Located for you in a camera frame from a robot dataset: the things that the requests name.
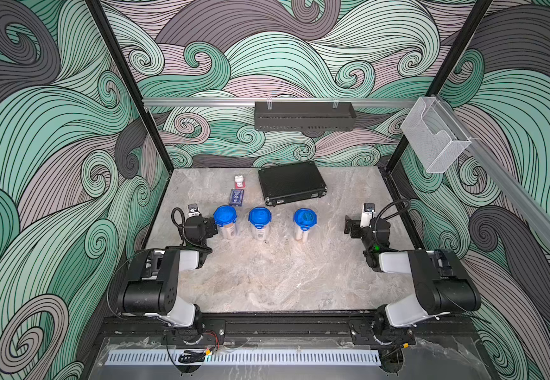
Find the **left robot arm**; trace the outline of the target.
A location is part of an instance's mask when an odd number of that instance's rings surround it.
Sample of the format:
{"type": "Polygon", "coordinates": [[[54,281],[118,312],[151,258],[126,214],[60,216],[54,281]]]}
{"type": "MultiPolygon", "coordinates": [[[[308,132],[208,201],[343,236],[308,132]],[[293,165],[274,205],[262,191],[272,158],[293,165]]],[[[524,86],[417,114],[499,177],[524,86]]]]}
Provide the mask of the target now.
{"type": "Polygon", "coordinates": [[[174,328],[191,328],[200,307],[178,294],[183,272],[201,269],[211,249],[207,240],[218,234],[213,218],[194,215],[179,225],[183,245],[141,250],[132,258],[117,298],[123,315],[156,318],[174,328]]]}

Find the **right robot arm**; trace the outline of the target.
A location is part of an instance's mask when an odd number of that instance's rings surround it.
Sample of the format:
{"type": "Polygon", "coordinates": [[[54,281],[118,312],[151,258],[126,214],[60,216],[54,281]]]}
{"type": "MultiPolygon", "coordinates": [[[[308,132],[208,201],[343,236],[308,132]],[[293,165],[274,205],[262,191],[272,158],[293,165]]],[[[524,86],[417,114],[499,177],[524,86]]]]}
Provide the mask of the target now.
{"type": "Polygon", "coordinates": [[[402,329],[431,318],[474,312],[482,298],[455,253],[447,250],[394,250],[389,247],[390,223],[345,218],[344,233],[361,240],[364,257],[375,272],[411,276],[412,293],[380,308],[385,329],[402,329]]]}

